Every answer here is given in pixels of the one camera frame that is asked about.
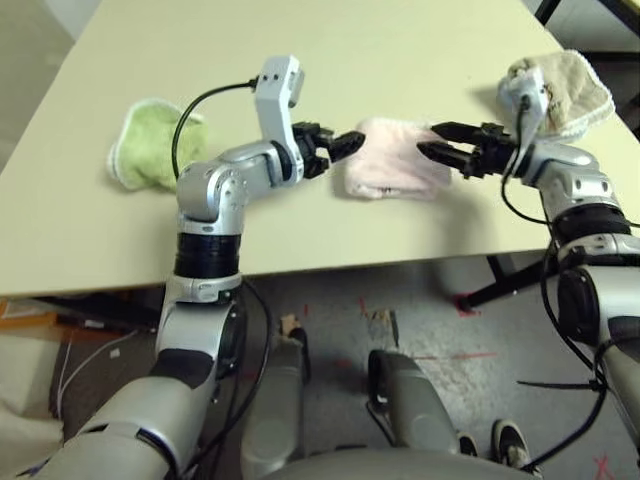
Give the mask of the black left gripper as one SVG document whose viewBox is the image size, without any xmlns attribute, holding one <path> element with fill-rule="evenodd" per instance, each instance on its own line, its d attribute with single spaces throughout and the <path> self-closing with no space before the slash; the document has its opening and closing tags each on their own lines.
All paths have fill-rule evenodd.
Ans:
<svg viewBox="0 0 640 480">
<path fill-rule="evenodd" d="M 333 139 L 334 132 L 318 123 L 298 122 L 292 125 L 292 130 L 303 160 L 305 179 L 313 179 L 324 174 L 330 167 L 330 161 L 339 162 L 353 155 L 365 141 L 365 135 L 356 130 Z M 320 156 L 320 149 L 327 150 L 329 158 Z"/>
</svg>

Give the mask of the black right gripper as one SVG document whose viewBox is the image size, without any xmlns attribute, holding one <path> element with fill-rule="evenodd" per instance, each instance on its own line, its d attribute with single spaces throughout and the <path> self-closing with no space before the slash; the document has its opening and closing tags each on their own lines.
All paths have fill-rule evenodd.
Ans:
<svg viewBox="0 0 640 480">
<path fill-rule="evenodd" d="M 446 141 L 474 146 L 470 154 L 439 141 L 417 144 L 417 149 L 423 156 L 456 169 L 465 179 L 504 174 L 516 153 L 516 141 L 504 132 L 502 125 L 483 123 L 477 127 L 449 121 L 435 124 L 431 130 Z"/>
</svg>

